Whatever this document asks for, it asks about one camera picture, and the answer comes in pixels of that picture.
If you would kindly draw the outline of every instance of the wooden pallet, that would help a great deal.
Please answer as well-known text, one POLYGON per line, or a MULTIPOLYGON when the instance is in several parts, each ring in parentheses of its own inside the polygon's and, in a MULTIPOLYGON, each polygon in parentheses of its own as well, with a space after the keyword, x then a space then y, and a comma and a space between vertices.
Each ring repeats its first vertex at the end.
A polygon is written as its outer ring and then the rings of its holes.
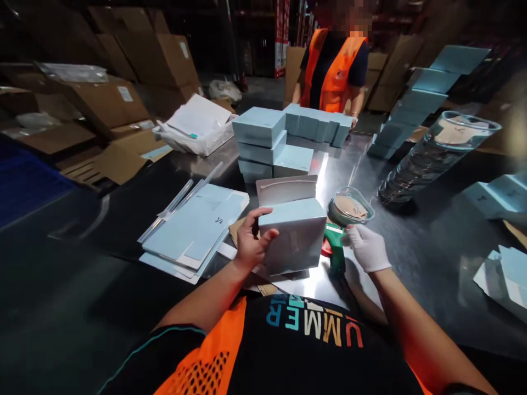
POLYGON ((101 188, 96 186, 96 183, 105 178, 101 173, 93 168, 97 156, 87 159, 76 165, 70 166, 60 172, 64 177, 75 181, 78 184, 86 185, 96 192, 100 192, 101 188))

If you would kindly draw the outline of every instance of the white glove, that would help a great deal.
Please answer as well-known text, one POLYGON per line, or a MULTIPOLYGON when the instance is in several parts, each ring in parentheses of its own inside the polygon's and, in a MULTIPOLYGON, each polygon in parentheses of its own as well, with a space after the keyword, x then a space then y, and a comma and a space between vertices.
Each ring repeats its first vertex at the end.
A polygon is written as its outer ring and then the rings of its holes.
POLYGON ((346 232, 350 237, 351 248, 357 262, 366 273, 391 268, 384 238, 364 225, 348 225, 346 232))

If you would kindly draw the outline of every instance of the hand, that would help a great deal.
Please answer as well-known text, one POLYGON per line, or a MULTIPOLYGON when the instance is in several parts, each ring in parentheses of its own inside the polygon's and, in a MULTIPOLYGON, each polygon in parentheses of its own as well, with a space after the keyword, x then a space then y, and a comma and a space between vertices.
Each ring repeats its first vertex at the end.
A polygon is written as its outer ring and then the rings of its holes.
POLYGON ((242 226, 238 228, 238 253, 234 259, 237 265, 252 270, 264 260, 267 248, 279 232, 276 229, 270 229, 258 239, 253 234, 253 225, 258 217, 272 211, 270 207, 260 207, 247 214, 242 226))
POLYGON ((384 238, 364 225, 348 225, 346 233, 350 237, 351 248, 357 262, 366 273, 391 268, 384 238))

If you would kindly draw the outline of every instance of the plastic bag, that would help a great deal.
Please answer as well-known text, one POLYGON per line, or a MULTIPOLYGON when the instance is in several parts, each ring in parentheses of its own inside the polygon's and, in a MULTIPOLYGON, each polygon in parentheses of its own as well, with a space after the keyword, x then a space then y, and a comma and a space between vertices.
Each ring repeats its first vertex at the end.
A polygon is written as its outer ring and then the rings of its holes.
POLYGON ((106 69, 90 65, 70 65, 63 63, 37 63, 50 78, 64 82, 108 82, 106 69))
POLYGON ((26 129, 35 131, 60 125, 60 121, 48 115, 47 112, 28 112, 27 114, 17 115, 16 120, 26 129))
POLYGON ((231 104, 236 104, 242 99, 242 91, 231 81, 213 80, 209 86, 211 99, 229 97, 231 104))

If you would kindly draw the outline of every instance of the orange safety vest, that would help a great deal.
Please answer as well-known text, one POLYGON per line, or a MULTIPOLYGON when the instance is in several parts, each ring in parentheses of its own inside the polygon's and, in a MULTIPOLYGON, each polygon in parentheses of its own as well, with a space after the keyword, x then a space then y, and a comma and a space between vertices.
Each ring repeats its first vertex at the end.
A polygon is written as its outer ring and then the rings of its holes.
MULTIPOLYGON (((317 29, 313 33, 311 44, 309 46, 309 61, 307 62, 306 81, 300 105, 302 107, 309 107, 309 95, 311 92, 311 79, 317 66, 318 57, 322 50, 322 45, 328 35, 327 29, 317 29)), ((344 45, 340 49, 339 54, 333 60, 329 68, 322 90, 320 92, 320 110, 326 112, 344 112, 346 101, 350 97, 347 75, 350 71, 351 64, 357 56, 358 50, 364 41, 368 41, 363 37, 362 32, 350 32, 350 37, 346 39, 344 45)))

